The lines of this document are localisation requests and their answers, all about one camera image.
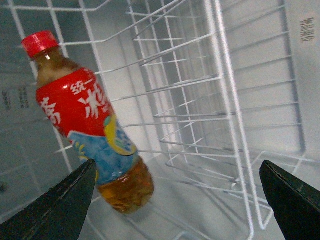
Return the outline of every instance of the plastic bottle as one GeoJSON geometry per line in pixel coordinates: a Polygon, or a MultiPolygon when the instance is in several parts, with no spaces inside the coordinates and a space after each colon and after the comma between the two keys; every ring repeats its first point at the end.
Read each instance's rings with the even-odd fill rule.
{"type": "Polygon", "coordinates": [[[152,176],[94,73],[65,58],[50,31],[28,36],[22,45],[38,66],[37,102],[80,160],[96,161],[102,197],[123,214],[140,209],[154,192],[152,176]]]}

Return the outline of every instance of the bottle neck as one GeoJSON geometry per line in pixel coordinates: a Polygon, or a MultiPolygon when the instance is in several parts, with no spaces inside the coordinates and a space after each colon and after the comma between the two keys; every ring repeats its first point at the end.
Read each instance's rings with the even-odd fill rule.
{"type": "Polygon", "coordinates": [[[56,46],[39,52],[33,57],[33,60],[36,62],[38,68],[41,69],[46,65],[60,62],[64,58],[65,57],[60,53],[59,47],[56,46]]]}

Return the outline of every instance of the refrigerator wall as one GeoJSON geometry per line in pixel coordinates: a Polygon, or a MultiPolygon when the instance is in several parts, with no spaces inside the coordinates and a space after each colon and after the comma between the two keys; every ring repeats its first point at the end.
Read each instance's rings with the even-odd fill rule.
{"type": "Polygon", "coordinates": [[[317,1],[0,3],[0,223],[80,161],[35,101],[21,39],[50,30],[92,69],[155,181],[120,215],[95,191],[79,239],[284,239],[268,159],[319,189],[317,1]]]}

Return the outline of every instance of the metal grid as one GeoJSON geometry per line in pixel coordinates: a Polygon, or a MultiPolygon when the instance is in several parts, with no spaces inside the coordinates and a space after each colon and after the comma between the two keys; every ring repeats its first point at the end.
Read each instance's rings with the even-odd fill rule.
{"type": "MultiPolygon", "coordinates": [[[[274,86],[285,84],[293,84],[293,89],[295,89],[295,64],[290,50],[290,42],[287,44],[289,49],[287,55],[258,61],[255,64],[242,65],[241,62],[238,62],[239,59],[234,56],[234,54],[248,50],[251,47],[263,46],[269,41],[283,36],[288,37],[290,31],[287,23],[282,23],[282,26],[285,27],[281,32],[271,32],[264,36],[259,36],[253,41],[244,39],[245,44],[235,44],[229,49],[230,42],[234,42],[232,33],[237,33],[237,29],[258,22],[275,13],[284,14],[285,19],[285,2],[275,1],[276,4],[270,4],[258,9],[256,13],[249,17],[242,16],[242,18],[236,20],[236,24],[229,25],[228,17],[230,16],[228,11],[232,15],[230,11],[237,9],[239,5],[241,6],[246,2],[254,4],[254,1],[223,1],[223,6],[221,6],[219,0],[161,0],[157,7],[150,5],[150,2],[146,0],[143,2],[143,12],[135,12],[136,7],[140,6],[140,2],[128,0],[127,14],[131,16],[133,24],[103,40],[95,39],[88,13],[98,11],[111,0],[106,0],[95,8],[86,8],[84,0],[79,0],[80,8],[54,7],[51,0],[45,1],[47,6],[21,6],[15,5],[13,0],[8,0],[7,2],[8,5],[2,5],[1,8],[11,11],[22,39],[26,37],[26,34],[18,11],[45,11],[51,15],[65,56],[68,57],[68,46],[92,46],[98,69],[95,74],[100,76],[104,87],[106,87],[107,82],[106,73],[139,65],[144,73],[145,85],[148,88],[146,92],[113,99],[112,102],[148,96],[151,104],[154,105],[154,122],[128,124],[124,128],[156,126],[159,141],[162,143],[162,150],[141,149],[140,152],[168,155],[169,161],[166,165],[174,168],[178,176],[189,181],[180,182],[220,191],[243,201],[250,229],[247,239],[252,239],[254,235],[250,204],[255,207],[261,229],[267,227],[273,214],[264,195],[261,194],[261,186],[257,179],[259,174],[255,169],[260,166],[263,157],[275,160],[280,159],[279,164],[292,168],[289,169],[292,173],[297,171],[303,161],[314,162],[302,157],[257,151],[256,148],[258,147],[252,147],[250,144],[253,142],[250,140],[251,134],[249,133],[249,140],[246,136],[246,133],[251,129],[302,127],[302,123],[299,121],[289,123],[270,121],[270,124],[250,125],[251,122],[246,120],[246,116],[243,117],[246,112],[260,109],[270,110],[283,106],[297,106],[295,114],[299,119],[299,100],[296,96],[294,96],[293,101],[241,108],[241,94],[245,91],[263,88],[272,89],[274,86]],[[89,41],[65,42],[57,18],[58,12],[81,13],[89,41]],[[227,19],[227,24],[224,23],[223,17],[227,19]],[[104,69],[97,45],[111,41],[127,31],[133,31],[133,41],[137,43],[139,48],[140,59],[115,69],[104,69]],[[281,63],[282,60],[290,62],[288,67],[291,74],[290,79],[243,86],[241,82],[238,82],[241,79],[238,76],[239,73],[246,73],[252,69],[262,69],[265,65],[281,63]],[[264,209],[267,210],[265,219],[262,214],[264,209]]],[[[36,76],[37,70],[32,62],[30,67],[34,76],[36,76]]],[[[66,152],[71,146],[63,142],[58,131],[54,130],[54,132],[59,145],[59,150],[56,153],[62,153],[68,171],[72,172],[72,164],[66,152]]],[[[301,149],[299,150],[303,154],[303,135],[299,135],[298,138],[302,139],[301,149]]],[[[30,168],[30,172],[33,173],[30,162],[27,162],[27,166],[30,168]]],[[[40,195],[41,190],[35,176],[33,176],[33,181],[37,186],[37,193],[40,195]]],[[[93,199],[92,203],[99,199],[100,197],[93,199]]],[[[27,206],[32,201],[33,199],[16,209],[12,209],[6,215],[0,216],[0,219],[27,206]]],[[[170,215],[161,209],[159,211],[162,211],[162,214],[166,216],[170,215]]],[[[182,222],[181,224],[186,229],[197,232],[192,226],[183,223],[183,221],[174,216],[170,217],[177,222],[182,222]]],[[[127,217],[127,220],[140,232],[144,232],[129,217],[127,217]]],[[[89,217],[87,217],[87,222],[101,239],[105,239],[92,224],[89,217]]],[[[143,235],[147,236],[147,239],[151,238],[147,233],[143,233],[143,235]]],[[[180,239],[184,236],[192,239],[188,232],[182,232],[175,239],[180,239]]]]}
{"type": "MultiPolygon", "coordinates": [[[[146,71],[146,78],[156,86],[160,84],[160,87],[157,86],[158,89],[151,88],[150,92],[165,91],[167,95],[162,97],[168,98],[169,102],[173,103],[166,107],[161,104],[162,107],[159,107],[153,115],[159,124],[167,123],[168,126],[176,124],[174,129],[165,129],[169,134],[160,138],[160,142],[166,144],[165,148],[178,149],[168,152],[171,154],[166,165],[179,170],[176,173],[190,180],[195,186],[223,191],[244,200],[246,204],[248,202],[253,204],[259,226],[264,230],[273,216],[273,211],[268,206],[262,185],[258,184],[259,169],[253,170],[253,168],[260,167],[263,157],[282,166],[292,167],[293,169],[288,171],[293,174],[302,162],[317,162],[294,156],[304,155],[305,143],[300,120],[300,103],[296,93],[296,68],[291,50],[286,2],[222,1],[223,7],[220,1],[213,2],[214,7],[211,1],[179,1],[170,10],[163,10],[162,15],[154,16],[154,20],[150,19],[149,24],[136,26],[133,40],[138,42],[142,52],[143,62],[140,66],[146,71]],[[270,21],[270,18],[278,20],[278,24],[273,25],[274,22],[270,21]],[[246,28],[250,26],[254,26],[257,30],[251,30],[252,36],[235,39],[240,31],[247,33],[246,28]],[[275,52],[281,47],[283,51],[275,52]],[[197,49],[197,54],[192,52],[194,49],[197,49]],[[253,62],[248,59],[246,51],[255,54],[252,58],[259,60],[253,62]],[[240,59],[242,55],[246,57],[243,61],[240,59]],[[172,79],[168,81],[171,71],[168,65],[173,65],[172,68],[176,71],[174,78],[177,81],[172,79]],[[270,69],[267,69],[270,66],[276,70],[283,68],[287,73],[279,70],[275,74],[277,78],[264,81],[262,75],[271,75],[270,69]],[[160,79],[152,75],[155,68],[162,74],[160,79]],[[246,78],[257,78],[257,81],[246,82],[246,78]],[[180,98],[183,98],[181,104],[175,101],[177,97],[173,97],[179,94],[172,91],[176,88],[181,88],[180,98]],[[243,104],[244,106],[240,107],[241,102],[244,102],[243,98],[246,97],[243,95],[247,92],[263,93],[263,90],[283,91],[283,98],[274,102],[272,98],[276,97],[273,95],[260,103],[261,100],[257,100],[256,97],[252,101],[253,105],[243,104]],[[194,98],[188,98],[188,95],[192,94],[195,95],[194,98]],[[267,121],[262,119],[266,116],[263,111],[271,112],[267,116],[269,117],[267,121]],[[277,117],[286,116],[286,111],[289,111],[295,119],[288,117],[288,121],[283,117],[279,121],[277,117]],[[212,127],[206,128],[205,123],[210,123],[212,127]],[[275,133],[264,138],[263,134],[268,134],[270,130],[275,133]],[[287,139],[274,140],[277,137],[281,138],[281,135],[287,139]],[[186,136],[191,139],[190,142],[186,140],[186,136]],[[264,149],[269,149],[270,146],[256,144],[261,140],[270,141],[273,151],[289,154],[272,152],[268,154],[264,149]],[[211,160],[211,163],[208,164],[205,160],[211,160]],[[230,174],[219,169],[220,165],[224,165],[225,168],[237,166],[240,169],[239,176],[233,175],[234,172],[230,174]],[[201,177],[208,177],[212,182],[201,177]],[[228,182],[231,187],[214,180],[228,182]],[[240,191],[235,190],[237,185],[241,185],[240,191]]],[[[129,2],[129,5],[134,23],[152,12],[148,1],[145,1],[145,13],[135,12],[134,4],[129,2]]],[[[159,8],[164,6],[165,2],[162,0],[159,8]]]]}

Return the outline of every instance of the wire rack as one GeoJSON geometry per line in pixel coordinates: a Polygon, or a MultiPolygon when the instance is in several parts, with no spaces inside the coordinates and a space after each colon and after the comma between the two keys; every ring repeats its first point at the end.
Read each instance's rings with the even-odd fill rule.
{"type": "MultiPolygon", "coordinates": [[[[178,176],[174,181],[221,192],[242,202],[249,229],[248,240],[254,236],[253,217],[257,218],[260,228],[265,229],[273,215],[259,178],[262,161],[273,160],[293,174],[302,162],[315,162],[301,157],[305,150],[303,126],[285,1],[160,0],[155,3],[128,0],[125,14],[130,17],[131,24],[103,39],[96,39],[90,14],[108,8],[111,0],[92,8],[84,0],[79,0],[77,7],[58,7],[52,0],[30,6],[15,2],[7,0],[7,4],[0,8],[10,11],[21,39],[26,37],[26,31],[19,11],[49,13],[66,57],[69,56],[69,47],[92,47],[95,74],[105,89],[108,89],[107,74],[130,71],[132,66],[140,67],[145,89],[111,101],[117,104],[135,100],[139,105],[139,99],[147,97],[152,119],[142,119],[123,128],[126,131],[156,129],[161,148],[150,146],[139,151],[167,156],[165,165],[178,176]],[[81,14],[88,40],[66,42],[58,18],[61,13],[81,14]],[[108,44],[128,33],[132,36],[138,58],[113,69],[106,68],[101,44],[108,44]],[[292,139],[290,144],[288,138],[281,137],[283,135],[292,139]]],[[[29,65],[33,75],[37,76],[34,63],[29,65]]],[[[140,115],[144,114],[141,106],[138,111],[140,115]]],[[[11,126],[5,127],[1,133],[11,130],[11,126]]],[[[17,132],[13,131],[13,134],[19,139],[17,132]]],[[[62,154],[71,173],[74,167],[68,150],[72,146],[57,130],[54,134],[59,146],[54,153],[62,154]]],[[[27,156],[25,159],[26,164],[19,168],[25,166],[33,173],[32,163],[27,156]]],[[[32,179],[40,196],[43,191],[34,173],[32,179]]],[[[0,219],[35,199],[12,208],[0,219]]],[[[96,196],[91,203],[99,200],[100,197],[96,196]]],[[[173,239],[197,239],[189,230],[210,239],[156,205],[154,209],[186,229],[173,239]]],[[[152,239],[129,216],[125,219],[147,239],[152,239]]],[[[100,239],[106,239],[89,216],[86,222],[100,239]]]]}

